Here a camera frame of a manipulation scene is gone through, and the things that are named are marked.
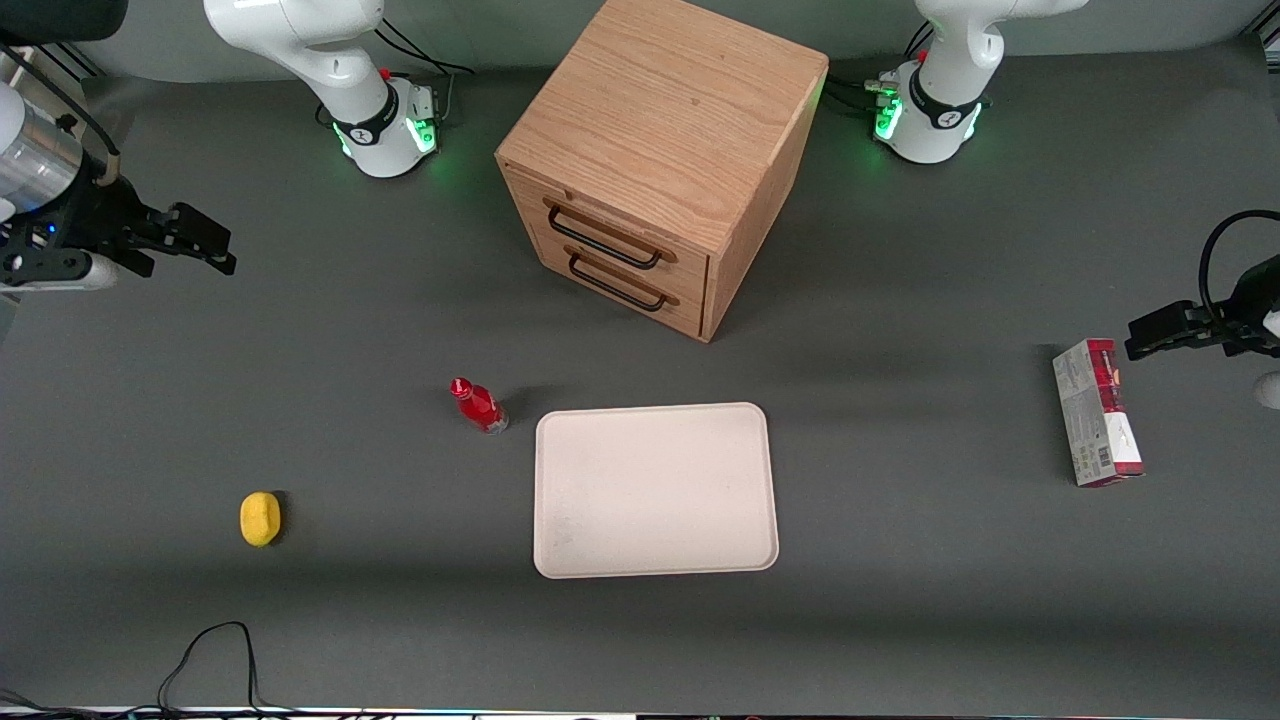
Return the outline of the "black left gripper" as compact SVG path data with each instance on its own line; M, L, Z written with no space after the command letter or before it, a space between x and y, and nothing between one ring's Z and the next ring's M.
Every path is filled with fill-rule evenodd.
M1279 256L1275 255L1244 272L1231 295L1215 301L1210 292L1210 261L1202 259L1197 273L1201 304L1210 315L1213 342L1228 357L1258 354L1279 357ZM1125 352L1130 363L1175 348L1203 346L1201 306L1179 300L1147 313L1128 324Z

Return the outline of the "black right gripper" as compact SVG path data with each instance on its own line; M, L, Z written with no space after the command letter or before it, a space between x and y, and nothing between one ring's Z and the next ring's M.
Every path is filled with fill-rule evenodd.
M155 252L192 258L234 275L230 232L187 202L156 211L131 184L73 184L3 220L4 290L108 290L123 272L154 273Z

